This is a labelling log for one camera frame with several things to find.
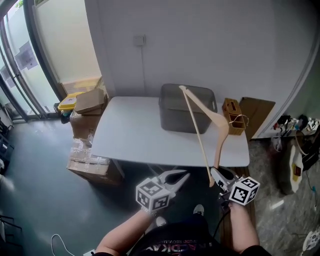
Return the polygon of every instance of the doorway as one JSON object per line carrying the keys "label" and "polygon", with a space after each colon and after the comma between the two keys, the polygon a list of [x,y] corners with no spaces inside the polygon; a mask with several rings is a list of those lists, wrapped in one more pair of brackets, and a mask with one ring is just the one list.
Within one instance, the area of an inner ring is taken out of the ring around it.
{"label": "doorway", "polygon": [[18,0],[0,20],[0,100],[13,120],[27,122],[48,118],[60,101],[37,59],[23,4]]}

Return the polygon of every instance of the black shirt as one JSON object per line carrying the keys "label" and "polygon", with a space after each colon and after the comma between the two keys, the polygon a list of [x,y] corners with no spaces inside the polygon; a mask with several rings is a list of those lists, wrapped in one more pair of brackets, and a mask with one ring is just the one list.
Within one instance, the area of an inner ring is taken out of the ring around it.
{"label": "black shirt", "polygon": [[[237,256],[235,251],[220,245],[208,231],[185,223],[157,227],[142,237],[129,256]],[[105,252],[95,256],[109,256]],[[261,246],[247,248],[242,256],[270,256]]]}

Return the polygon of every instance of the wooden hanger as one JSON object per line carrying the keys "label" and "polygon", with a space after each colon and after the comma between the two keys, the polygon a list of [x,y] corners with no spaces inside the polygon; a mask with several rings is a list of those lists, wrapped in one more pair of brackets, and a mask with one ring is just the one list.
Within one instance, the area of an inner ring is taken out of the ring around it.
{"label": "wooden hanger", "polygon": [[205,165],[206,165],[206,170],[208,172],[208,176],[209,176],[209,181],[210,184],[209,186],[212,187],[215,184],[215,180],[214,178],[212,178],[211,173],[210,173],[210,168],[209,168],[209,164],[208,164],[208,159],[206,156],[206,152],[204,149],[204,146],[202,144],[201,138],[200,138],[200,133],[199,133],[199,129],[198,129],[198,125],[196,123],[195,120],[195,116],[194,113],[191,109],[190,106],[190,102],[188,97],[211,119],[211,121],[218,127],[218,141],[216,144],[216,148],[215,148],[215,155],[214,155],[214,162],[213,162],[213,167],[218,169],[219,168],[219,163],[220,163],[220,156],[221,156],[221,149],[222,146],[229,134],[229,124],[228,121],[226,120],[226,118],[221,115],[221,114],[217,114],[213,111],[211,111],[210,109],[208,109],[193,93],[192,91],[190,91],[187,87],[185,87],[184,85],[180,85],[179,88],[183,91],[183,95],[185,97],[185,101],[186,104],[188,105],[190,114],[191,114],[191,118],[196,130],[196,135],[198,137],[199,143],[200,143],[200,147],[202,150],[202,154],[203,154],[203,158],[205,161]]}

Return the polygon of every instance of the glass door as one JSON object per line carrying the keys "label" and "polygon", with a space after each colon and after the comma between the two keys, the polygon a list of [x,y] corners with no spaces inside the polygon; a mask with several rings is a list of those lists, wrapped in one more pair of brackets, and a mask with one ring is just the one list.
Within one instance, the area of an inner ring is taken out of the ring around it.
{"label": "glass door", "polygon": [[22,0],[0,21],[0,39],[0,75],[5,86],[27,119],[47,118],[49,113],[55,112],[54,104],[60,101],[31,44]]}

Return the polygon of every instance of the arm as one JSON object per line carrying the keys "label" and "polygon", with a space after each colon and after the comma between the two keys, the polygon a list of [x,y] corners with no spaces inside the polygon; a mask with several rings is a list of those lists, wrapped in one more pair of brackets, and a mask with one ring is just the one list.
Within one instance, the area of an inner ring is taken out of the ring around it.
{"label": "arm", "polygon": [[135,245],[152,221],[152,216],[144,210],[138,211],[130,219],[106,234],[95,252],[105,252],[113,256],[126,253]]}
{"label": "arm", "polygon": [[250,220],[246,208],[235,202],[230,203],[229,207],[233,249],[241,254],[251,246],[259,246],[257,231]]}

